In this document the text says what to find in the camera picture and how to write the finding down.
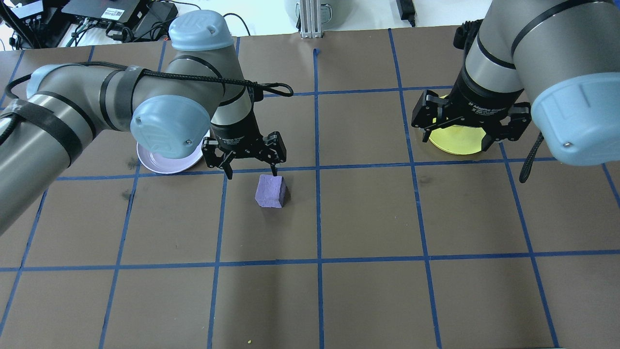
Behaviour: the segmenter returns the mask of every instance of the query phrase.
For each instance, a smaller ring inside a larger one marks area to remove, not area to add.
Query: blue tape grid
[[[241,38],[237,38],[235,52],[237,53],[237,57],[239,56],[239,47],[241,46]],[[207,331],[206,338],[206,347],[207,349],[213,348],[213,327],[215,326],[215,302],[217,300],[218,295],[218,280],[219,280],[219,267],[220,267],[220,258],[222,254],[222,235],[224,231],[224,211],[226,208],[226,192],[228,190],[228,178],[223,176],[222,182],[222,199],[221,204],[219,205],[219,227],[218,227],[218,242],[215,250],[215,263],[213,263],[213,286],[211,287],[211,306],[209,309],[209,329]]]
[[[508,157],[506,156],[506,150],[502,143],[500,143],[500,149],[502,151],[502,157],[504,159],[504,165],[506,167],[506,173],[508,174],[508,180],[510,182],[510,187],[512,188],[512,194],[515,198],[516,210],[519,214],[519,219],[521,220],[521,228],[523,229],[523,236],[525,238],[525,243],[528,246],[529,258],[532,262],[532,268],[534,269],[534,276],[536,277],[536,284],[538,285],[538,291],[541,296],[542,308],[544,309],[545,316],[547,318],[547,324],[549,326],[549,332],[551,333],[551,340],[553,341],[553,346],[555,348],[559,348],[560,345],[557,340],[556,328],[553,326],[553,320],[551,319],[551,312],[549,310],[549,305],[547,304],[547,297],[545,296],[543,281],[541,279],[540,272],[538,271],[538,264],[536,263],[536,256],[534,255],[534,249],[532,247],[532,242],[529,239],[528,226],[525,223],[525,216],[523,215],[523,209],[521,208],[521,201],[519,200],[519,194],[516,191],[515,179],[512,176],[512,171],[510,169],[510,164],[508,162]]]
[[[94,53],[95,46],[91,50],[91,57]],[[161,54],[159,56],[159,66],[157,71],[161,71],[161,66],[164,62],[164,54],[166,54],[166,42],[164,41],[161,46]],[[118,281],[118,272],[120,271],[120,262],[123,258],[123,250],[125,249],[125,239],[127,238],[127,229],[129,228],[129,219],[131,217],[131,208],[133,207],[133,200],[136,196],[136,189],[138,188],[138,180],[140,179],[140,168],[142,164],[140,161],[136,164],[136,171],[133,175],[133,186],[131,187],[131,194],[129,196],[129,202],[127,204],[127,213],[125,214],[125,222],[123,224],[123,232],[121,234],[120,243],[118,244],[118,255],[116,265],[114,268],[114,275],[112,277],[112,285],[110,287],[110,296],[108,297],[108,304],[105,308],[104,324],[101,328],[101,336],[99,338],[99,349],[103,349],[105,343],[105,334],[108,329],[108,322],[110,320],[110,313],[112,311],[112,303],[114,301],[114,294],[116,292],[116,285]]]
[[[559,347],[559,342],[557,339],[557,335],[554,330],[554,326],[551,319],[551,314],[549,312],[549,307],[546,302],[546,297],[544,294],[544,288],[541,281],[541,277],[538,271],[538,266],[536,264],[536,257],[550,257],[550,256],[585,256],[585,255],[618,255],[620,254],[620,250],[577,250],[577,251],[558,251],[558,252],[534,252],[531,246],[531,241],[529,239],[529,234],[527,231],[527,226],[525,223],[525,218],[523,217],[523,211],[521,209],[521,204],[518,198],[518,193],[516,191],[516,186],[514,180],[512,178],[512,174],[510,171],[509,163],[519,163],[523,162],[524,158],[507,158],[505,149],[503,144],[500,144],[500,149],[502,151],[502,159],[491,159],[491,160],[455,160],[455,161],[423,161],[416,162],[414,161],[414,156],[411,150],[411,146],[409,143],[409,128],[407,123],[407,113],[404,105],[404,97],[403,91],[412,91],[412,90],[423,90],[423,89],[449,89],[452,86],[417,86],[417,87],[403,87],[400,70],[398,65],[398,58],[396,55],[396,48],[394,45],[394,39],[392,36],[391,30],[388,30],[390,44],[392,48],[392,55],[394,58],[394,67],[396,69],[396,76],[398,81],[398,88],[387,88],[387,89],[359,89],[359,90],[344,90],[344,91],[319,91],[318,90],[318,70],[317,70],[317,55],[319,54],[318,50],[313,51],[313,63],[314,63],[314,91],[306,92],[306,93],[295,93],[295,96],[314,96],[315,101],[315,147],[316,147],[316,165],[315,166],[305,166],[305,167],[289,167],[289,168],[280,168],[279,171],[307,171],[314,170],[316,171],[316,195],[317,195],[317,258],[316,259],[300,259],[300,260],[259,260],[259,261],[230,261],[230,262],[221,262],[219,260],[219,256],[221,254],[221,241],[222,241],[222,233],[223,233],[223,224],[224,224],[224,208],[226,205],[226,188],[227,188],[227,179],[224,177],[223,181],[223,192],[221,198],[221,208],[220,208],[220,223],[218,229],[218,244],[216,250],[216,261],[215,262],[207,262],[207,263],[169,263],[169,264],[147,264],[147,265],[122,265],[120,264],[122,260],[123,247],[125,242],[125,237],[127,233],[128,223],[131,216],[131,208],[133,206],[133,198],[135,196],[135,191],[137,188],[138,180],[142,177],[155,177],[155,176],[191,176],[191,175],[221,175],[220,171],[191,171],[179,174],[157,174],[157,173],[140,173],[140,164],[136,168],[135,174],[128,175],[118,175],[118,176],[73,176],[73,177],[60,177],[59,181],[90,181],[90,180],[113,180],[113,179],[128,179],[133,178],[133,187],[130,196],[130,201],[128,203],[127,212],[125,216],[125,223],[123,225],[123,232],[121,237],[121,242],[119,244],[119,250],[117,255],[117,262],[114,265],[85,265],[85,266],[25,266],[25,261],[27,259],[30,246],[32,244],[32,240],[34,238],[34,234],[37,229],[38,221],[41,215],[41,211],[43,209],[43,205],[45,203],[45,199],[47,197],[47,191],[43,194],[43,197],[40,201],[40,205],[37,211],[37,214],[34,218],[34,222],[32,225],[32,229],[30,231],[30,235],[26,244],[26,248],[24,250],[24,254],[22,256],[22,261],[19,267],[14,268],[0,268],[0,272],[17,272],[15,276],[15,281],[13,287],[11,289],[11,293],[9,296],[9,300],[7,302],[5,311],[2,315],[2,320],[0,321],[0,336],[4,330],[7,317],[9,315],[9,311],[15,297],[17,287],[19,284],[19,279],[23,272],[31,272],[31,271],[64,271],[64,270],[112,270],[114,271],[114,277],[112,281],[112,285],[110,288],[110,296],[108,300],[108,305],[106,309],[106,315],[104,318],[104,325],[102,327],[102,333],[100,337],[99,348],[103,348],[105,341],[105,333],[107,330],[107,324],[109,321],[110,311],[112,308],[113,296],[115,292],[115,286],[118,279],[118,272],[120,270],[139,270],[139,269],[169,269],[169,268],[205,268],[212,267],[214,268],[214,278],[213,278],[213,289],[211,295],[211,308],[210,308],[210,319],[209,319],[209,330],[208,330],[208,343],[207,347],[212,347],[212,339],[213,339],[213,322],[215,319],[215,304],[216,304],[216,295],[217,295],[217,283],[218,283],[218,274],[220,266],[257,266],[257,265],[306,265],[306,264],[316,264],[317,265],[317,282],[319,286],[319,341],[320,348],[324,348],[324,326],[323,326],[323,293],[322,293],[322,264],[324,263],[380,263],[380,262],[390,262],[390,261],[424,261],[425,267],[427,271],[427,282],[429,289],[429,298],[432,308],[433,315],[433,324],[435,326],[435,336],[438,348],[441,348],[441,338],[439,331],[439,324],[436,314],[435,307],[435,298],[432,286],[432,274],[430,269],[430,261],[435,260],[470,260],[470,259],[494,259],[494,258],[530,258],[532,261],[532,266],[534,269],[534,273],[536,275],[536,282],[538,284],[539,292],[541,293],[541,301],[544,307],[545,315],[547,317],[547,322],[549,325],[549,330],[551,333],[552,340],[554,342],[554,346]],[[237,38],[236,52],[239,54],[239,44],[240,38]],[[92,59],[94,54],[95,47],[91,47],[91,51],[89,54],[88,60]],[[166,51],[166,43],[162,46],[161,56],[159,59],[159,70],[161,70],[161,66],[163,64],[164,54]],[[15,68],[11,74],[11,80],[15,78],[17,70],[19,69],[19,65],[22,61],[24,55],[24,51],[20,53],[20,57],[15,64]],[[404,123],[404,132],[407,140],[407,150],[409,153],[409,163],[378,163],[378,164],[361,164],[361,165],[330,165],[330,166],[321,166],[320,158],[319,158],[319,105],[318,98],[320,95],[324,94],[351,94],[351,93],[376,93],[376,92],[398,92],[401,100],[401,111],[403,116]],[[265,97],[278,97],[277,95],[268,94]],[[3,94],[2,99],[0,99],[0,103],[4,101],[6,95]],[[536,161],[555,161],[554,158],[537,158]],[[528,253],[495,253],[495,254],[471,254],[471,255],[429,255],[428,248],[425,241],[424,227],[423,227],[423,217],[422,217],[422,207],[420,205],[419,191],[417,187],[417,177],[415,175],[415,167],[417,166],[436,166],[436,165],[457,165],[457,164],[476,164],[476,163],[504,163],[507,169],[507,174],[511,183],[511,188],[513,190],[513,195],[515,197],[515,204],[517,211],[519,213],[521,224],[523,226],[524,236],[526,239],[526,243],[528,246]],[[342,168],[380,168],[380,167],[399,167],[399,166],[410,166],[412,170],[413,177],[413,185],[414,185],[414,193],[416,198],[416,210],[418,213],[418,221],[420,222],[420,238],[422,239],[423,245],[423,255],[422,256],[388,256],[388,257],[361,257],[361,258],[323,258],[322,257],[322,248],[321,248],[321,183],[320,183],[320,172],[321,170],[332,170],[332,169],[342,169]],[[602,165],[602,169],[606,175],[606,178],[609,182],[610,189],[612,190],[614,197],[616,198],[616,202],[618,203],[618,207],[620,208],[620,196],[618,194],[618,190],[614,184],[614,181],[607,169],[606,165]],[[238,173],[262,173],[269,172],[269,169],[248,169],[248,170],[236,170]]]
[[[321,51],[312,50],[314,71],[314,163],[316,166],[316,258],[317,258],[317,293],[319,306],[319,349],[325,348],[325,330],[323,318],[323,242],[321,237],[321,154],[319,151],[319,60]]]
[[[435,328],[435,341],[437,343],[437,348],[441,349],[441,334],[439,331],[439,320],[437,318],[437,308],[435,304],[435,291],[433,290],[433,276],[431,274],[430,269],[430,259],[428,257],[428,246],[426,241],[426,234],[424,231],[424,218],[422,215],[422,203],[420,202],[420,192],[418,189],[418,179],[415,172],[415,160],[414,154],[411,150],[411,143],[409,142],[409,123],[407,121],[407,111],[405,109],[405,98],[402,90],[402,81],[401,81],[401,69],[398,65],[398,57],[396,55],[396,47],[394,45],[394,37],[392,35],[392,29],[387,30],[389,35],[389,42],[392,48],[392,55],[394,57],[394,67],[396,69],[396,79],[398,81],[399,88],[399,97],[401,99],[401,112],[402,112],[402,123],[405,131],[405,141],[407,143],[407,152],[409,153],[409,161],[411,167],[411,177],[413,179],[414,185],[414,195],[415,195],[415,208],[418,214],[418,224],[420,226],[420,238],[422,239],[422,253],[424,254],[424,267],[426,269],[427,274],[427,285],[428,285],[428,297],[430,300],[430,310],[431,315],[433,317],[433,327]]]

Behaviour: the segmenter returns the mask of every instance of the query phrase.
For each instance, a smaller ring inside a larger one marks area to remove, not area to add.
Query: metal frame
[[[300,34],[302,38],[323,37],[321,28],[321,0],[299,0]]]

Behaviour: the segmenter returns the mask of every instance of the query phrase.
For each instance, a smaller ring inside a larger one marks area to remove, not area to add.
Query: white plate
[[[144,167],[163,175],[183,172],[193,165],[196,165],[196,163],[202,159],[202,149],[200,145],[196,147],[196,150],[194,150],[190,156],[182,159],[164,158],[160,154],[149,152],[140,144],[136,144],[136,152]]]

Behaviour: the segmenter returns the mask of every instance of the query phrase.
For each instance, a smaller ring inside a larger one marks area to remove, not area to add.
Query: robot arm
[[[452,125],[483,128],[486,151],[518,140],[533,120],[564,163],[620,160],[619,32],[612,1],[495,0],[481,25],[457,31],[466,59],[456,83],[445,99],[425,91],[412,126],[424,142]],[[524,89],[531,110],[515,105]]]
[[[130,131],[168,158],[201,147],[207,165],[229,178],[233,158],[265,161],[275,175],[286,148],[278,132],[261,135],[253,106],[262,90],[291,96],[290,87],[244,81],[233,38],[216,12],[179,17],[170,36],[178,54],[165,73],[89,62],[32,74],[28,100],[14,100],[1,116],[13,125],[0,142],[0,234],[104,129]],[[213,138],[204,137],[209,129]],[[216,148],[224,155],[216,156]]]

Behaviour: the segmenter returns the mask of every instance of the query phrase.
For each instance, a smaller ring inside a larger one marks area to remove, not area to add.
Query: purple cube
[[[286,184],[282,176],[272,176],[270,174],[262,174],[259,179],[259,186],[256,188],[256,202],[260,207],[274,207],[281,209],[284,205],[284,194],[286,193]]]

